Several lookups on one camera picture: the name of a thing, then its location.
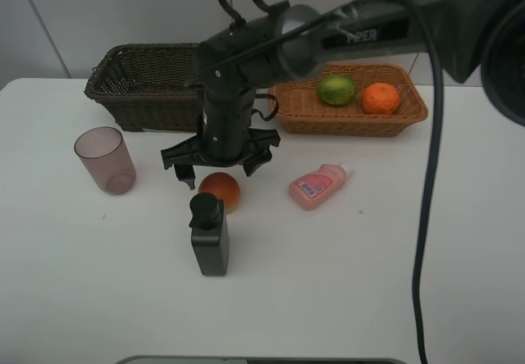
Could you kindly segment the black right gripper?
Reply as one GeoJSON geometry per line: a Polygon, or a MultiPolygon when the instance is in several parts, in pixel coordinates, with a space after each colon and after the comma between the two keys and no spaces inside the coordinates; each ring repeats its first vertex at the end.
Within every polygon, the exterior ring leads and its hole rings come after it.
{"type": "Polygon", "coordinates": [[[161,151],[164,168],[174,168],[176,178],[195,190],[194,166],[241,165],[247,177],[272,159],[271,147],[280,145],[276,130],[251,127],[252,115],[270,121],[279,111],[276,96],[245,89],[224,99],[200,93],[202,112],[197,134],[161,151]]]}

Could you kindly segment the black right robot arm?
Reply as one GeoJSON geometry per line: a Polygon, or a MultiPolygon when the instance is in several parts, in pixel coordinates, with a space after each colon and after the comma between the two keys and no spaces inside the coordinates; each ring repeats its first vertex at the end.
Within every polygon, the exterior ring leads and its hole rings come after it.
{"type": "Polygon", "coordinates": [[[251,126],[257,91],[317,76],[332,61],[425,52],[437,95],[443,75],[463,83],[479,71],[492,105],[524,122],[524,0],[354,0],[325,14],[252,0],[263,13],[252,21],[218,1],[231,24],[199,44],[185,83],[201,101],[197,133],[161,152],[188,186],[196,166],[251,175],[269,162],[280,138],[251,126]]]}

